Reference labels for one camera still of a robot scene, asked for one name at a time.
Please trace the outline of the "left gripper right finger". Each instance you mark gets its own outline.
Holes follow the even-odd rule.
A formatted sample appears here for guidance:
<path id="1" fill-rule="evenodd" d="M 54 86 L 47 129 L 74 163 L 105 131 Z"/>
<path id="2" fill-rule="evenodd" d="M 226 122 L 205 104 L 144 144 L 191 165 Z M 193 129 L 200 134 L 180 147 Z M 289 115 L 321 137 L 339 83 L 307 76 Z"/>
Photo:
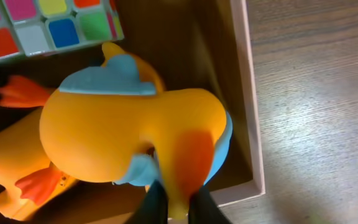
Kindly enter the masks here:
<path id="1" fill-rule="evenodd" d="M 231 224 L 231 221 L 215 204 L 209 190 L 202 186 L 190 198 L 189 224 Z"/>

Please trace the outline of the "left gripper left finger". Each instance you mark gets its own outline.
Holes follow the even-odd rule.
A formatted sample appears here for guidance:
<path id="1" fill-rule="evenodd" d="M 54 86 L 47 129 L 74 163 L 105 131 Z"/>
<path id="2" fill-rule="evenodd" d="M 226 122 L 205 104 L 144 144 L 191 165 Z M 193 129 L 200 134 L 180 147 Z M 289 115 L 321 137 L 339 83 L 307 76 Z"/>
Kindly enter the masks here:
<path id="1" fill-rule="evenodd" d="M 168 199 L 164 187 L 155 181 L 140 207 L 131 216 L 131 224 L 167 224 Z"/>

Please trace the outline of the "orange blue duck toy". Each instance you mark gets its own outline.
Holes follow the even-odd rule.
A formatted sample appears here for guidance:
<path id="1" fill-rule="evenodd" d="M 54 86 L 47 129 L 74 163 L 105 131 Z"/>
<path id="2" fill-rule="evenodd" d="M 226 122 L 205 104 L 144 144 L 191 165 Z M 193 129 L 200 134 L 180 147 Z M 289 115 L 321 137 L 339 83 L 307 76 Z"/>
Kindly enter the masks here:
<path id="1" fill-rule="evenodd" d="M 232 119 L 209 91 L 167 91 L 139 57 L 111 42 L 102 51 L 102 65 L 69 75 L 52 93 L 18 75 L 1 88 L 1 106 L 41 107 L 40 141 L 51 162 L 16 186 L 40 205 L 65 175 L 118 185 L 160 182 L 169 216 L 184 218 L 191 196 L 226 159 Z"/>

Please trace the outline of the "yellow rubber duck toy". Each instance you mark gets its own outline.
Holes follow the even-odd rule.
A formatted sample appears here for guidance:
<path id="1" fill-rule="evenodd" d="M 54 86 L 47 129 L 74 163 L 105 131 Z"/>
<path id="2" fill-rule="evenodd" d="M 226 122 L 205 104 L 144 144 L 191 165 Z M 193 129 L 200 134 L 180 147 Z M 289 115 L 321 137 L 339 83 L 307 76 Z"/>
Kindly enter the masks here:
<path id="1" fill-rule="evenodd" d="M 57 172 L 40 142 L 37 109 L 0 132 L 0 213 L 17 221 L 32 215 L 77 184 Z"/>

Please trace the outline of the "Rubik's cube one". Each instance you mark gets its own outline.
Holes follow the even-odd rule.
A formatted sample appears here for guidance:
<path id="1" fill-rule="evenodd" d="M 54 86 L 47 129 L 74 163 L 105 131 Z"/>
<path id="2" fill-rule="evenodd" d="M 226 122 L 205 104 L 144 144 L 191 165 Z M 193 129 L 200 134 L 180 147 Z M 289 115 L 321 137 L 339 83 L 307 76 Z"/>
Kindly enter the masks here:
<path id="1" fill-rule="evenodd" d="M 122 40 L 107 0 L 0 0 L 0 63 Z"/>

